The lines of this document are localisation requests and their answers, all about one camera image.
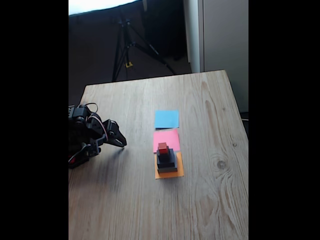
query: stacked blocks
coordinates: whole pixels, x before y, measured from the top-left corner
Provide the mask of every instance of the stacked blocks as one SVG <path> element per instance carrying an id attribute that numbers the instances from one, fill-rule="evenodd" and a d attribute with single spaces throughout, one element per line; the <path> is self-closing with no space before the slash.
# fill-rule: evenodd
<path id="1" fill-rule="evenodd" d="M 177 156 L 172 148 L 165 142 L 158 144 L 156 151 L 156 164 L 159 173 L 177 172 Z"/>

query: wooden table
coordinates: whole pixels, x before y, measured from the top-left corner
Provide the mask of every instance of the wooden table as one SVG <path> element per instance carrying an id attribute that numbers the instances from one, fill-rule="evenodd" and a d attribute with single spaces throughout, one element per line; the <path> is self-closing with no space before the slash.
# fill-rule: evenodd
<path id="1" fill-rule="evenodd" d="M 127 146 L 69 170 L 70 240 L 249 238 L 249 144 L 224 70 L 88 85 L 90 102 Z M 182 177 L 155 179 L 156 110 L 179 110 Z"/>

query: black block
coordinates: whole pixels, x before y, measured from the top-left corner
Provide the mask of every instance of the black block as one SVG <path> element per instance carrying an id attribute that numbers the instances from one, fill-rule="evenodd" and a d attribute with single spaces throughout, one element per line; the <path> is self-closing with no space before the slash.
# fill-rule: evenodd
<path id="1" fill-rule="evenodd" d="M 157 150 L 156 156 L 157 169 L 159 173 L 178 171 L 177 156 L 172 148 L 169 149 L 168 154 L 160 154 L 159 150 Z"/>

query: red cube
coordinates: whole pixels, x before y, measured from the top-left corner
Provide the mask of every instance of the red cube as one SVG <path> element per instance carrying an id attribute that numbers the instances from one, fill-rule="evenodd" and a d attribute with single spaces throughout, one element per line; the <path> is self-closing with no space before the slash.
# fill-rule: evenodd
<path id="1" fill-rule="evenodd" d="M 158 150 L 160 154 L 167 154 L 168 153 L 167 144 L 165 142 L 159 143 Z"/>

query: white wall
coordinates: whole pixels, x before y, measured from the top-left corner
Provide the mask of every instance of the white wall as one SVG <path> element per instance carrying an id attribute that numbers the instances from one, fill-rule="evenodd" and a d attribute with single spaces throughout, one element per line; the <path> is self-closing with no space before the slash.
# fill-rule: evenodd
<path id="1" fill-rule="evenodd" d="M 188 61 L 193 73 L 204 71 L 202 0 L 183 0 Z"/>
<path id="2" fill-rule="evenodd" d="M 225 69 L 239 111 L 248 112 L 249 1 L 203 0 L 203 28 L 204 71 Z"/>

